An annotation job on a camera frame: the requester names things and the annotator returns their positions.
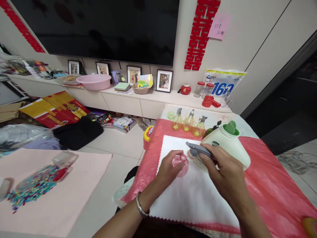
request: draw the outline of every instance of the black tv screen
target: black tv screen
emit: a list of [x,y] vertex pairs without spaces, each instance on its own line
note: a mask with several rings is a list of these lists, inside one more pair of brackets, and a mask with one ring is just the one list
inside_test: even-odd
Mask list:
[[173,66],[179,0],[12,0],[50,54]]

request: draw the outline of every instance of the red tablecloth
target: red tablecloth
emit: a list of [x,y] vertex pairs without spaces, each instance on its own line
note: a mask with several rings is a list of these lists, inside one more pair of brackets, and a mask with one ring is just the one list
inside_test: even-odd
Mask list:
[[[136,194],[143,191],[155,178],[164,135],[197,140],[189,132],[174,131],[171,128],[171,121],[158,119],[133,185],[121,199],[125,203],[132,201]],[[274,237],[307,237],[301,225],[301,219],[317,218],[315,207],[262,140],[250,137],[239,137],[239,140],[251,158],[251,166],[245,171],[249,193],[258,205],[261,216],[272,235]],[[218,223],[193,225],[219,232],[240,233],[234,227]]]

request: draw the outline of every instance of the wicker basket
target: wicker basket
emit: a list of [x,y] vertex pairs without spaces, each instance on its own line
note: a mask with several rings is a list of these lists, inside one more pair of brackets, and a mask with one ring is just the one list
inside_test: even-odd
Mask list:
[[149,91],[149,88],[139,89],[137,83],[134,83],[134,84],[132,85],[132,89],[133,89],[133,91],[134,91],[136,94],[147,94],[148,91]]

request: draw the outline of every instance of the blue number 160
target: blue number 160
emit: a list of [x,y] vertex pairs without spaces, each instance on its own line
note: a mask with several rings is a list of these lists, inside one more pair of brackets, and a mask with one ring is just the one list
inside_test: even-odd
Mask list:
[[233,87],[234,87],[234,84],[227,85],[226,83],[217,82],[215,83],[214,89],[211,94],[216,94],[218,96],[222,94],[226,94],[228,90],[232,91]]

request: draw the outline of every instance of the red packaging box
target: red packaging box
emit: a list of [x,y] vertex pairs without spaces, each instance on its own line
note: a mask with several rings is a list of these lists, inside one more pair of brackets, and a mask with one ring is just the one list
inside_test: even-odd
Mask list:
[[76,122],[79,121],[82,116],[86,116],[88,113],[90,113],[89,110],[85,108],[85,106],[83,106],[65,91],[49,95],[43,99],[53,105],[53,107],[58,111],[63,112]]
[[76,123],[76,120],[67,116],[62,111],[54,108],[50,103],[43,99],[38,99],[24,107],[20,108],[21,112],[33,117],[38,122],[48,128],[53,128],[57,125],[67,125]]

